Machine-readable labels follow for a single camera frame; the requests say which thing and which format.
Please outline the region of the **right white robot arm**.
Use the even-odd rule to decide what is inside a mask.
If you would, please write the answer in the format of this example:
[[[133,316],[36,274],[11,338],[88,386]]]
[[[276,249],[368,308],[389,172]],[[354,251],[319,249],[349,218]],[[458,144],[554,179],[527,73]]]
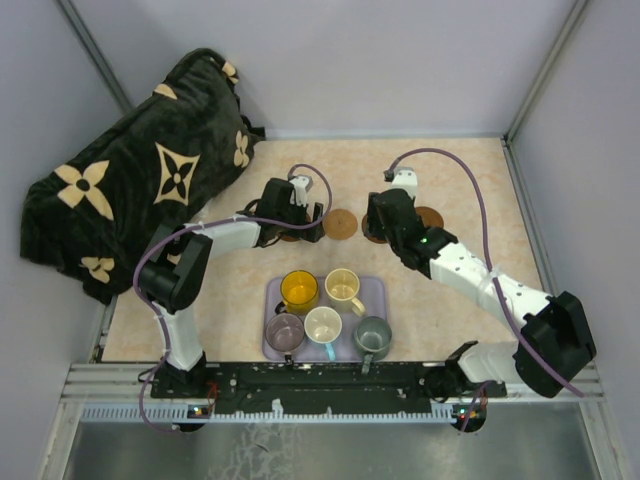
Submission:
[[[402,264],[449,286],[511,329],[514,340],[471,343],[453,357],[448,387],[470,395],[485,381],[522,381],[546,398],[572,387],[572,379],[595,357],[596,347],[580,300],[529,288],[488,268],[456,236],[425,226],[402,189],[372,193],[369,221]]]

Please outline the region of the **dark brown coaster top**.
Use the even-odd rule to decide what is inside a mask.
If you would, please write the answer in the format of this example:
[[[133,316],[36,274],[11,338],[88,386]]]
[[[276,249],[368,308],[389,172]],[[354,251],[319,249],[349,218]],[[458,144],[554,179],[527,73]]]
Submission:
[[[375,244],[387,244],[386,239],[384,239],[384,238],[383,239],[379,239],[379,238],[377,238],[377,237],[375,237],[375,236],[370,234],[370,232],[368,230],[368,215],[367,214],[365,214],[362,217],[362,220],[361,220],[361,231],[362,231],[362,234],[364,235],[364,237],[367,240],[369,240],[369,241],[371,241],[371,242],[373,242]]]

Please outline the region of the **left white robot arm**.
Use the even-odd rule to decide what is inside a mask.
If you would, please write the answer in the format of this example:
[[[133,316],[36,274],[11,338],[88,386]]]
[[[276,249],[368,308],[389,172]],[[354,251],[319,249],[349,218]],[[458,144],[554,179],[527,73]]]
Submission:
[[[224,220],[161,225],[134,271],[136,294],[153,310],[164,339],[161,366],[184,395],[201,394],[208,384],[206,356],[198,339],[193,303],[210,259],[251,248],[266,248],[281,237],[317,242],[324,235],[324,206],[307,217],[313,181],[291,174],[270,179],[260,198]]]

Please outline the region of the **cream yellow mug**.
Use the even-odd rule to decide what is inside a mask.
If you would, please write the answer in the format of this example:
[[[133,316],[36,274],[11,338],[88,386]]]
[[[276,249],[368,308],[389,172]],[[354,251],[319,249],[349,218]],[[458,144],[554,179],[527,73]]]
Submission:
[[[359,299],[360,279],[353,271],[346,268],[331,271],[325,278],[324,286],[329,303],[336,311],[365,316],[366,307]]]

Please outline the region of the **light cork coaster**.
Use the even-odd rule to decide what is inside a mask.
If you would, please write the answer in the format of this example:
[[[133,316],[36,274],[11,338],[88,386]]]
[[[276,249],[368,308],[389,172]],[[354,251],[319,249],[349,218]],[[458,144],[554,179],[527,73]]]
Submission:
[[[346,209],[335,209],[327,213],[323,220],[323,228],[332,240],[347,240],[357,231],[356,216]]]

